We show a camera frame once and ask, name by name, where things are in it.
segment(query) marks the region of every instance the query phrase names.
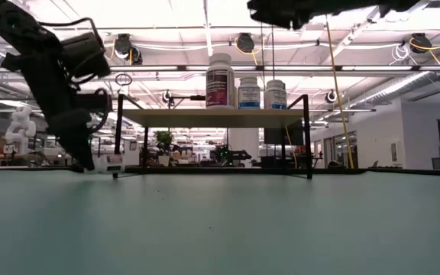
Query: ceiling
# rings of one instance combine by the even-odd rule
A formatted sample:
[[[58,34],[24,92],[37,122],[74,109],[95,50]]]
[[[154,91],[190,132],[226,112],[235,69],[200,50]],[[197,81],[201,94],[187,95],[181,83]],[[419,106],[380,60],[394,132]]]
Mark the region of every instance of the ceiling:
[[[13,0],[25,8],[37,20],[46,22],[69,22],[80,18],[92,18],[99,34],[107,45],[107,57],[111,66],[126,66],[127,62],[113,54],[113,42],[117,34],[130,34],[134,45],[141,51],[144,65],[208,65],[208,45],[213,53],[228,53],[232,64],[251,66],[265,65],[330,65],[328,28],[323,16],[313,18],[302,30],[287,31],[250,19],[247,0]],[[412,33],[425,33],[432,45],[440,45],[440,8],[417,8],[410,13],[390,12],[385,18],[375,18],[375,7],[342,12],[329,16],[328,23],[335,63],[338,65],[402,65],[421,64],[432,60],[431,54],[403,54],[397,59],[395,50],[408,42]],[[82,23],[74,27],[50,28],[58,38],[66,39],[89,31]],[[241,32],[252,34],[258,49],[264,39],[264,49],[259,53],[244,54],[235,43],[229,42]],[[15,53],[0,38],[0,52]],[[440,49],[434,53],[439,56]],[[205,93],[204,73],[188,72],[139,72],[129,73],[135,81],[122,88],[147,108],[164,108],[160,98],[164,91],[173,95]],[[273,77],[269,74],[266,81]],[[312,108],[325,105],[324,95],[334,89],[330,74],[300,76],[298,73],[276,75],[286,83],[288,103],[301,94],[310,95]],[[339,76],[338,88],[345,99],[356,99],[367,90],[380,85],[390,76],[371,74]],[[112,89],[114,94],[121,88],[114,81],[88,82],[82,86],[85,92],[99,87]],[[16,74],[0,73],[0,83],[29,93],[24,80]],[[258,77],[262,88],[263,81]],[[178,108],[204,108],[201,102],[185,100]]]

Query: shelf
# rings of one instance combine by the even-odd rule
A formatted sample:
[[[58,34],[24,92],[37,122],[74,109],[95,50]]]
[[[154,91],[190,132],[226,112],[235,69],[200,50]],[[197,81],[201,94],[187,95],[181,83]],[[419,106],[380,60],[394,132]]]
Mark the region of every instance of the shelf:
[[[155,128],[284,128],[303,110],[123,110],[123,116]]]

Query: light green tabletop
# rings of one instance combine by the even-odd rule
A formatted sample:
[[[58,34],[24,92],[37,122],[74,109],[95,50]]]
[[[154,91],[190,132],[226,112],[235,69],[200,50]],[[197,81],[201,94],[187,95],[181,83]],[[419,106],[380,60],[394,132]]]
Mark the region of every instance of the light green tabletop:
[[[440,275],[440,176],[0,172],[0,275]]]

